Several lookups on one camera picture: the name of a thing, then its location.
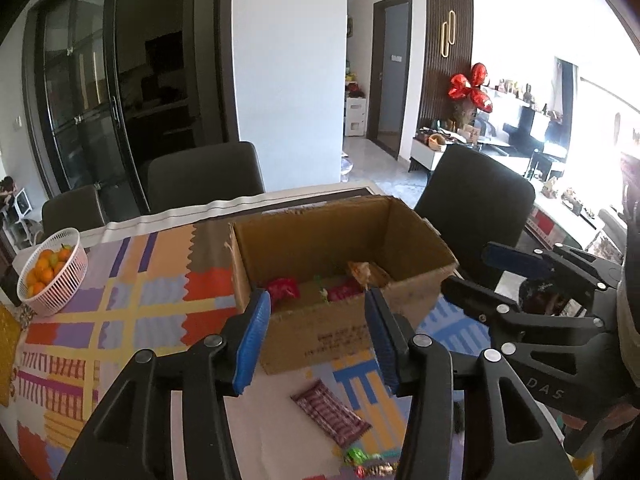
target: dining table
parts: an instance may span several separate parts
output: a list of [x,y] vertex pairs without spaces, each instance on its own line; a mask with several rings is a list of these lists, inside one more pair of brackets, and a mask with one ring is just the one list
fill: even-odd
[[[23,331],[12,398],[0,407],[0,424],[37,478],[56,478],[85,422],[136,351],[185,351],[219,333],[236,314],[225,245],[230,221],[370,194],[382,192],[366,181],[268,192],[83,232],[87,274],[62,310],[35,317]],[[17,254],[18,272],[33,250]],[[490,345],[486,327],[442,297],[425,314],[417,331],[450,350],[478,355]],[[258,366],[241,397],[225,398],[243,478],[357,478],[342,450],[290,399],[318,379],[372,425],[355,445],[398,459],[411,399],[389,393],[373,352],[365,350],[277,375]],[[174,478],[186,480],[180,392],[172,393],[171,428]],[[462,440],[455,439],[452,478],[460,477],[462,449]]]

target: blue gripper pad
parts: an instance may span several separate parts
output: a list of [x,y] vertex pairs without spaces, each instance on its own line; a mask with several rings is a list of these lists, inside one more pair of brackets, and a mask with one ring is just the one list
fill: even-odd
[[408,346],[378,288],[365,293],[364,316],[383,381],[395,394],[400,385],[399,353],[408,353]]
[[243,316],[250,316],[250,320],[236,352],[236,373],[234,374],[233,389],[241,395],[254,378],[255,367],[258,364],[260,348],[267,333],[269,318],[271,317],[271,297],[265,290],[257,296],[252,295],[249,306]]
[[551,266],[536,254],[528,254],[502,244],[491,242],[482,251],[482,261],[495,269],[519,274],[529,280],[551,277]]

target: heart balloon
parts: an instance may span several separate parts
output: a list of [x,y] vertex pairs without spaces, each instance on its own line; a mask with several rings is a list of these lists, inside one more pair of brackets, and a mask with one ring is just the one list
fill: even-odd
[[491,98],[479,88],[471,89],[471,102],[476,108],[480,108],[488,114],[494,111],[494,103]]
[[456,74],[451,78],[451,88],[449,89],[449,97],[454,100],[462,99],[471,92],[471,83],[464,74]]
[[482,63],[476,63],[471,68],[471,86],[480,86],[486,79],[486,67]]

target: wooden slat wall panel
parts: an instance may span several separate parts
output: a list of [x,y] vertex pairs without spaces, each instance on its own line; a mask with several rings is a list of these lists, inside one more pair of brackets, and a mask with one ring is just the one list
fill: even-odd
[[[458,19],[456,44],[449,57],[440,55],[440,29],[453,9]],[[447,96],[449,79],[462,72],[469,75],[474,34],[474,0],[427,0],[427,37],[418,127],[434,119],[450,118],[453,103]]]

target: door handle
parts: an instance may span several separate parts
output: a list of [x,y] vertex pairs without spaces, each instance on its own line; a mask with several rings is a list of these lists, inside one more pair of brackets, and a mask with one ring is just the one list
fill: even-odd
[[118,113],[118,104],[116,103],[116,98],[111,97],[111,116],[113,120],[116,122],[117,129],[122,129],[122,123],[120,122],[120,114]]

